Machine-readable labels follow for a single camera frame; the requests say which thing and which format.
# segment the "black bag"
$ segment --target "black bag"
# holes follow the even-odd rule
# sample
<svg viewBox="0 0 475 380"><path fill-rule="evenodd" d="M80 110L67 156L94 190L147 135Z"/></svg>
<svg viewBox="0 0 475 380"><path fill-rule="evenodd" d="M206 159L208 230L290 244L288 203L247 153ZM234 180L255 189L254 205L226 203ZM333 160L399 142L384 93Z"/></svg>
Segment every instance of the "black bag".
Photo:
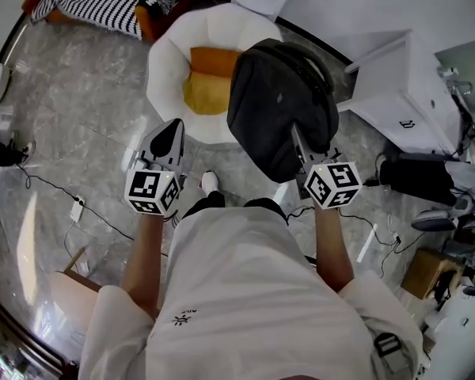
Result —
<svg viewBox="0 0 475 380"><path fill-rule="evenodd" d="M227 124L266 176L291 181L301 168L292 126L297 124L311 150L327 152L340 120L333 90L329 71L313 52L263 40L237 59Z"/></svg>

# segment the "logo print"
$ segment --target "logo print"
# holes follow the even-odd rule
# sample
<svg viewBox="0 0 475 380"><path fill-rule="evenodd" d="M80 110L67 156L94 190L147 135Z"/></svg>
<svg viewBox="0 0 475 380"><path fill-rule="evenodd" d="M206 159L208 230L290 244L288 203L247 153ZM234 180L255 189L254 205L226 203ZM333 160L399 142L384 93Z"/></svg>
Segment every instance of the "logo print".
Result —
<svg viewBox="0 0 475 380"><path fill-rule="evenodd" d="M399 124L404 128L404 129L409 129L409 128L414 128L415 123L412 120L408 121L400 121Z"/></svg>
<svg viewBox="0 0 475 380"><path fill-rule="evenodd" d="M188 314L194 314L196 312L197 310L183 311L179 317L175 316L171 322L174 322L174 326L182 326L183 324L186 324L190 318L192 318L192 315L188 316Z"/></svg>

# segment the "striped cushion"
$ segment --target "striped cushion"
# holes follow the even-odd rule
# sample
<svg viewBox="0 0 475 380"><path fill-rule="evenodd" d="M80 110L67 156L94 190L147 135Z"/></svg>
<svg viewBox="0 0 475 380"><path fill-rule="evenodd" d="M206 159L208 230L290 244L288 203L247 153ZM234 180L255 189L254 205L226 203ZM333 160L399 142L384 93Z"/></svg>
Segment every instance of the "striped cushion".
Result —
<svg viewBox="0 0 475 380"><path fill-rule="evenodd" d="M156 10L154 0L140 1L142 6ZM143 34L134 12L138 2L139 0L41 0L32 12L32 21L40 21L52 10L58 9L70 18L142 39Z"/></svg>

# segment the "electric outlet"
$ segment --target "electric outlet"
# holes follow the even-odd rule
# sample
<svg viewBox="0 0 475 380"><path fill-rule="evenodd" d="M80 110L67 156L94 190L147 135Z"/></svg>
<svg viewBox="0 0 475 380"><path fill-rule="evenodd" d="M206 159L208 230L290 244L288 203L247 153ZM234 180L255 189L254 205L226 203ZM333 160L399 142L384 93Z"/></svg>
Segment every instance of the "electric outlet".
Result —
<svg viewBox="0 0 475 380"><path fill-rule="evenodd" d="M85 208L85 199L83 199L81 196L78 197L79 201L74 201L74 204L72 206L72 210L70 211L70 217L74 222L79 222L81 219L81 214L82 211Z"/></svg>
<svg viewBox="0 0 475 380"><path fill-rule="evenodd" d="M14 70L22 74L27 74L30 71L30 66L28 66L25 62L20 60L20 61L17 61L14 67Z"/></svg>

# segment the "white cabinet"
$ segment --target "white cabinet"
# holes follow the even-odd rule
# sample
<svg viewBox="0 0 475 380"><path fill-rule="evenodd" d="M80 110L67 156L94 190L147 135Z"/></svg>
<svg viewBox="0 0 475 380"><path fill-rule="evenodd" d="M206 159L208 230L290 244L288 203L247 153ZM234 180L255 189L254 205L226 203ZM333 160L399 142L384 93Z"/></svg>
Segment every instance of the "white cabinet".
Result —
<svg viewBox="0 0 475 380"><path fill-rule="evenodd" d="M461 138L462 120L437 58L412 33L357 60L350 100L337 104L379 130L404 152L452 154Z"/></svg>

